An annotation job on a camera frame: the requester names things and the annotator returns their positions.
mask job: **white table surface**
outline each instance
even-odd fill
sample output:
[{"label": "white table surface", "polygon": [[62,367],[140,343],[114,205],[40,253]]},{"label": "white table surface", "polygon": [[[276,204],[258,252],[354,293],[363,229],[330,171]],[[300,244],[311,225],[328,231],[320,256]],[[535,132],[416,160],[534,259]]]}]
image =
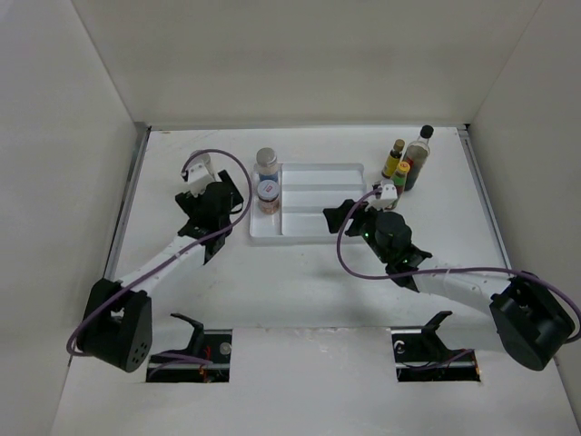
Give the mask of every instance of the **white table surface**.
[{"label": "white table surface", "polygon": [[[158,253],[185,223],[173,197],[184,190],[180,168],[195,149],[230,151],[248,168],[263,146],[282,162],[362,163],[371,183],[395,139],[409,142],[418,132],[391,126],[153,133],[117,276]],[[451,263],[502,265],[457,130],[437,128],[430,146],[415,188],[398,206],[414,244]],[[246,195],[236,165],[212,159]],[[383,273],[364,244],[346,246],[344,257],[356,271]],[[480,348],[482,382],[397,383],[385,327],[423,324],[441,310],[454,312],[441,333],[450,348]],[[579,434],[554,363],[531,372],[503,352],[482,351],[498,348],[485,315],[391,282],[350,277],[332,244],[254,247],[245,220],[209,264],[153,296],[153,352],[189,339],[191,328],[170,312],[206,328],[235,328],[231,382],[146,385],[144,366],[125,374],[74,359],[54,435]]]}]

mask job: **white bottle cap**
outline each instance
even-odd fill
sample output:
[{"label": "white bottle cap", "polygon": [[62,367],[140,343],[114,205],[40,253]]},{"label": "white bottle cap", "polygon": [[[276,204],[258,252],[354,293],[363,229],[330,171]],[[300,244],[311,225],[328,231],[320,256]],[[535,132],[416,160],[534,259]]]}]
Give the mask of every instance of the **white bottle cap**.
[{"label": "white bottle cap", "polygon": [[271,166],[276,163],[276,152],[269,147],[261,148],[256,153],[256,163],[260,166]]}]

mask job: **small bottle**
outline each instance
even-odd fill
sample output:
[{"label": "small bottle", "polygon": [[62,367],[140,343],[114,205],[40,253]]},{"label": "small bottle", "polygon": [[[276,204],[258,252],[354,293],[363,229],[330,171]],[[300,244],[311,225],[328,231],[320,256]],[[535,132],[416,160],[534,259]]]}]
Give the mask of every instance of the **small bottle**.
[{"label": "small bottle", "polygon": [[401,159],[401,151],[403,147],[406,146],[406,143],[403,139],[398,139],[393,144],[393,149],[389,152],[388,160],[385,162],[385,166],[383,167],[383,171],[381,175],[386,179],[389,179],[399,164],[399,159]]},{"label": "small bottle", "polygon": [[261,182],[264,180],[279,182],[279,164],[274,150],[266,147],[256,153],[256,172]]},{"label": "small bottle", "polygon": [[258,183],[258,206],[264,213],[272,215],[281,207],[281,188],[273,180],[263,180]]},{"label": "small bottle", "polygon": [[398,205],[399,198],[404,192],[406,187],[406,180],[408,180],[408,173],[409,173],[409,163],[407,162],[400,162],[398,163],[398,167],[396,171],[391,176],[391,181],[393,182],[394,186],[396,187],[396,192],[398,193],[398,199],[388,206],[389,211],[393,211],[396,206]]},{"label": "small bottle", "polygon": [[419,172],[426,163],[429,156],[429,138],[434,134],[434,128],[431,125],[424,125],[419,132],[418,140],[408,144],[403,161],[411,167],[406,181],[406,191],[409,191],[416,184]]}]

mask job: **white wall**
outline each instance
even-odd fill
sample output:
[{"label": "white wall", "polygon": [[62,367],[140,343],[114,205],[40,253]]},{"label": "white wall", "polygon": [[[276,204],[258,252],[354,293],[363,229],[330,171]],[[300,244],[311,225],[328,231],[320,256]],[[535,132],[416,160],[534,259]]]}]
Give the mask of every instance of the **white wall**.
[{"label": "white wall", "polygon": [[469,122],[540,0],[74,0],[133,119]]},{"label": "white wall", "polygon": [[[470,127],[512,263],[581,303],[581,2],[545,0]],[[558,354],[581,418],[581,343]]]},{"label": "white wall", "polygon": [[135,140],[69,0],[0,1],[0,433],[46,434]]}]

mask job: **dark glass bottle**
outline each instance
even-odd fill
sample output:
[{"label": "dark glass bottle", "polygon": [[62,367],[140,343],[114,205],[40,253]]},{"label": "dark glass bottle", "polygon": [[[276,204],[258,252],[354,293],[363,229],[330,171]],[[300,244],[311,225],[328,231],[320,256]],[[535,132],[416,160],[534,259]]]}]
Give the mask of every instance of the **dark glass bottle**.
[{"label": "dark glass bottle", "polygon": [[431,125],[424,125],[419,132],[419,138],[408,145],[406,154],[403,156],[403,162],[410,166],[408,178],[406,180],[406,191],[414,187],[418,180],[419,172],[426,163],[429,156],[429,138],[434,134],[434,128]]}]

